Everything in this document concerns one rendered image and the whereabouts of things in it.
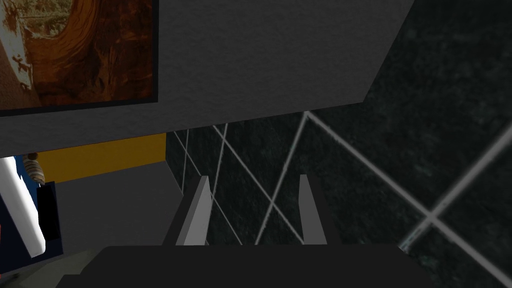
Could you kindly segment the white cylinder bar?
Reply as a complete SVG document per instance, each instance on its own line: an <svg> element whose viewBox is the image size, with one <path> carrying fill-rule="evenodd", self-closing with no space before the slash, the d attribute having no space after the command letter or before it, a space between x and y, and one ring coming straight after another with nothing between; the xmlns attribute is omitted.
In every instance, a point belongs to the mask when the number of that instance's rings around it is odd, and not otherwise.
<svg viewBox="0 0 512 288"><path fill-rule="evenodd" d="M0 158L0 196L30 257L42 255L46 240L38 211L12 156Z"/></svg>

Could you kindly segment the yellow cupboard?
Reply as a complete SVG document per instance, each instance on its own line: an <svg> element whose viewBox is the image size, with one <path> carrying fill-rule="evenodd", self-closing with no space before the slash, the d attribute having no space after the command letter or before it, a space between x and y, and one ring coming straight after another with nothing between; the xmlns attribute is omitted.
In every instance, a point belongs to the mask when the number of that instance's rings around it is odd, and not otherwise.
<svg viewBox="0 0 512 288"><path fill-rule="evenodd" d="M61 183L165 160L166 134L80 145L38 153L47 182Z"/></svg>

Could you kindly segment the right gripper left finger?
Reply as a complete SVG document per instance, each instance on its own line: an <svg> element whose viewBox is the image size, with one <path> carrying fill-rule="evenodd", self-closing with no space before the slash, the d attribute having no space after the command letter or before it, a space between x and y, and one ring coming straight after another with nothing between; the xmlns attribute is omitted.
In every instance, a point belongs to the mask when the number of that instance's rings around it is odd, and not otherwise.
<svg viewBox="0 0 512 288"><path fill-rule="evenodd" d="M163 246L204 246L212 212L213 198L208 177L191 179L174 214Z"/></svg>

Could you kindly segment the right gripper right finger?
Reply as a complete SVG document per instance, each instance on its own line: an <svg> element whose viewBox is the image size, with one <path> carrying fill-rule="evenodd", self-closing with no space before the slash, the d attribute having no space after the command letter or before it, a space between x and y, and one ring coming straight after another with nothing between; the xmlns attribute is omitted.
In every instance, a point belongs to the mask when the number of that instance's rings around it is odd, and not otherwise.
<svg viewBox="0 0 512 288"><path fill-rule="evenodd" d="M340 245L331 211L314 174L301 174L298 205L305 245Z"/></svg>

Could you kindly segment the brown framed wall picture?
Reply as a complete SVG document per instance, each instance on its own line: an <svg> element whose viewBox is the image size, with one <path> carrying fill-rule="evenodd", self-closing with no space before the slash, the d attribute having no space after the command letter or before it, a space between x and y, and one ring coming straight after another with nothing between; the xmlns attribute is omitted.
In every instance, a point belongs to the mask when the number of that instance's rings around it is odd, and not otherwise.
<svg viewBox="0 0 512 288"><path fill-rule="evenodd" d="M158 101L161 0L70 0L56 35L0 0L0 118Z"/></svg>

